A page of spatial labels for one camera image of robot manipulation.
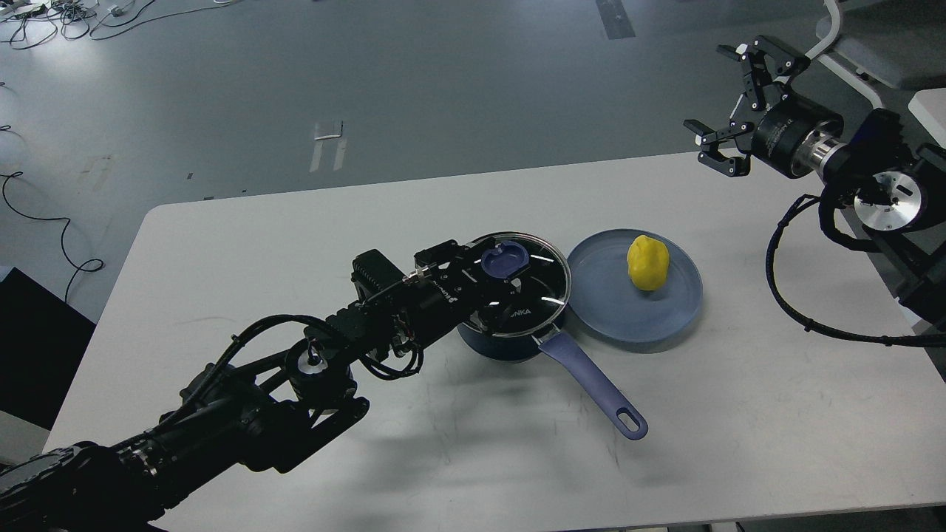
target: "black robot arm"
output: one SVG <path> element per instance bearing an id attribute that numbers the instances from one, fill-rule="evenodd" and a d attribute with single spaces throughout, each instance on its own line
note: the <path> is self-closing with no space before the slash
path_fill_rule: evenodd
<path id="1" fill-rule="evenodd" d="M 426 347 L 485 302 L 515 293 L 512 281 L 528 266 L 506 279 L 480 267 L 497 244 L 444 242 L 418 253 L 409 275 L 377 250 L 358 256 L 356 302 L 324 320 L 286 314 L 252 324 L 155 427 L 111 447 L 56 449 L 0 473 L 0 529 L 153 530 L 148 521 L 234 464 L 292 470 L 367 414 L 351 364 L 388 381 L 413 375 Z M 255 362 L 230 364 L 255 336 L 285 323 L 305 325 L 303 338 Z M 395 369 L 385 364 L 392 355 L 408 362 Z M 270 395 L 285 382 L 296 400 Z"/>
<path id="2" fill-rule="evenodd" d="M 849 142 L 841 141 L 841 115 L 790 86 L 810 61 L 777 39 L 760 35 L 718 51 L 739 63 L 743 92 L 725 128 L 684 122 L 697 135 L 697 160 L 728 176 L 747 175 L 753 156 L 788 178 L 817 172 L 824 184 L 816 202 L 824 235 L 853 251 L 883 253 L 903 275 L 896 290 L 901 304 L 946 330 L 946 243 L 926 253 L 905 236 L 946 221 L 946 151 L 924 144 L 914 155 L 903 142 L 900 116 L 883 109 L 872 111 Z M 720 151 L 730 142 L 744 156 Z M 837 228 L 839 209 L 854 211 L 867 239 Z"/>

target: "gray floor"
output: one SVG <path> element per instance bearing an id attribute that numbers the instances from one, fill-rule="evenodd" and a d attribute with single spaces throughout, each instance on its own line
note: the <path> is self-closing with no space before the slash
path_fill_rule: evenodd
<path id="1" fill-rule="evenodd" d="M 19 208 L 74 219 L 75 258 L 106 261 L 70 293 L 97 320 L 156 205 L 691 151 L 682 121 L 721 125 L 740 90 L 715 46 L 763 33 L 804 50 L 825 14 L 816 0 L 624 4 L 635 37 L 614 41 L 592 0 L 243 0 L 105 42 L 0 47 L 0 125 L 16 132 L 0 134 L 0 172 L 24 172 L 8 188 Z M 851 125 L 869 110 L 820 65 L 796 88 Z M 316 157 L 327 119 L 344 137 Z M 397 205 L 351 216 L 396 222 Z M 0 227 L 0 264 L 62 294 L 60 227 L 6 208 Z"/>

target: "plate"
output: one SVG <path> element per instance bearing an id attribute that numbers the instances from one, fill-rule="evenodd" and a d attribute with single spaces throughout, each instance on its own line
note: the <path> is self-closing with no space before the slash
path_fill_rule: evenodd
<path id="1" fill-rule="evenodd" d="M 627 249 L 640 235 L 667 244 L 667 282 L 639 290 L 627 274 Z M 676 244 L 639 229 L 611 229 L 582 241 L 569 255 L 571 310 L 594 331 L 628 344 L 667 340 L 693 321 L 703 303 L 703 280 Z"/>

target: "blue handle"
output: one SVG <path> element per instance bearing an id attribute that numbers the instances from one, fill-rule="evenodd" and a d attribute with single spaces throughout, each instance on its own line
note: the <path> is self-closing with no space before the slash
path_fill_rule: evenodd
<path id="1" fill-rule="evenodd" d="M 538 348 L 565 366 L 627 439 L 641 439 L 647 435 L 647 421 L 638 409 L 634 408 L 621 390 L 591 361 L 570 334 L 558 332 L 540 343 Z M 621 414 L 627 414 L 638 424 L 636 431 L 632 431 L 624 423 L 619 417 Z"/>

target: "table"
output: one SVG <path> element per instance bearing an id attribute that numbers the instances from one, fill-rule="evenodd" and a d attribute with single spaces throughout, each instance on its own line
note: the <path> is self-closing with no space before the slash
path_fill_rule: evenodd
<path id="1" fill-rule="evenodd" d="M 940 146 L 946 146 L 946 88 L 918 91 L 907 108 Z"/>
<path id="2" fill-rule="evenodd" d="M 145 218 L 48 448 L 151 426 L 229 336 L 354 299 L 351 259 L 401 269 L 445 239 L 499 230 L 566 253 L 614 227 L 656 232 L 700 269 L 704 308 L 674 348 L 579 342 L 647 417 L 618 436 L 548 358 L 485 359 L 456 332 L 396 382 L 355 368 L 368 416 L 285 475 L 231 468 L 158 522 L 170 530 L 570 530 L 946 502 L 946 385 L 920 349 L 805 333 L 763 275 L 775 223 L 816 177 L 727 179 L 694 153 L 163 205 Z M 866 257 L 814 216 L 780 248 L 783 293 L 840 328 L 904 334 Z M 285 348 L 261 337 L 237 362 Z"/>

